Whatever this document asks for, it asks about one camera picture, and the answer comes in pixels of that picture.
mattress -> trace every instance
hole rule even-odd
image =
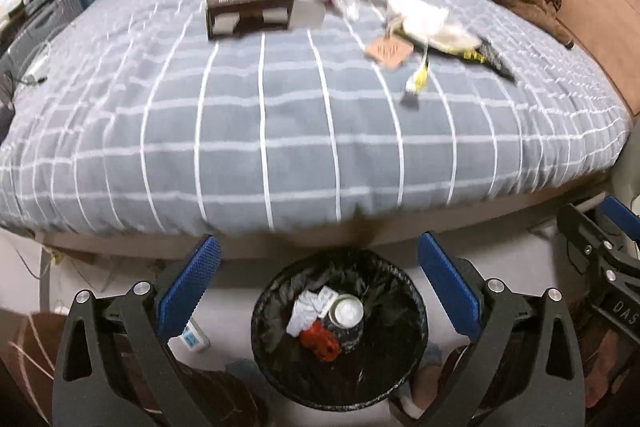
[[[613,165],[631,121],[594,61],[489,0],[448,7],[517,83],[433,55],[403,102],[364,57],[384,14],[207,41],[204,0],[97,0],[51,43],[0,147],[4,226],[298,230],[558,186]]]

orange tag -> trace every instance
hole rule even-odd
[[[364,54],[383,66],[395,70],[414,50],[414,45],[395,35],[383,36],[374,40],[364,49]]]

silver bolt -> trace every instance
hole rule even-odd
[[[82,290],[76,295],[76,301],[82,304],[83,302],[87,302],[90,296],[91,294],[87,290]]]
[[[549,294],[549,298],[552,301],[558,302],[558,301],[562,300],[562,294],[560,293],[560,290],[557,290],[556,288],[551,288],[548,291],[548,294]]]
[[[486,284],[489,289],[494,293],[500,293],[504,291],[504,283],[499,279],[489,279]]]
[[[151,289],[151,285],[147,281],[141,281],[133,286],[133,293],[136,295],[144,295]]]

trash can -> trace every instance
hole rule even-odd
[[[324,286],[364,307],[358,344],[319,360],[286,333],[293,304]],[[255,362],[289,399],[326,411],[363,409],[385,399],[417,367],[427,346],[427,314],[409,276],[368,250],[321,252],[284,268],[258,298],[251,324]]]

blue gripper pad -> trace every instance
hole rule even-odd
[[[220,267],[220,245],[212,235],[192,254],[158,305],[156,335],[167,342],[181,335],[211,278]]]
[[[418,242],[418,262],[454,329],[475,342],[482,333],[480,303],[430,233]]]
[[[600,211],[612,220],[630,239],[640,239],[640,219],[615,196],[607,196],[599,204]]]

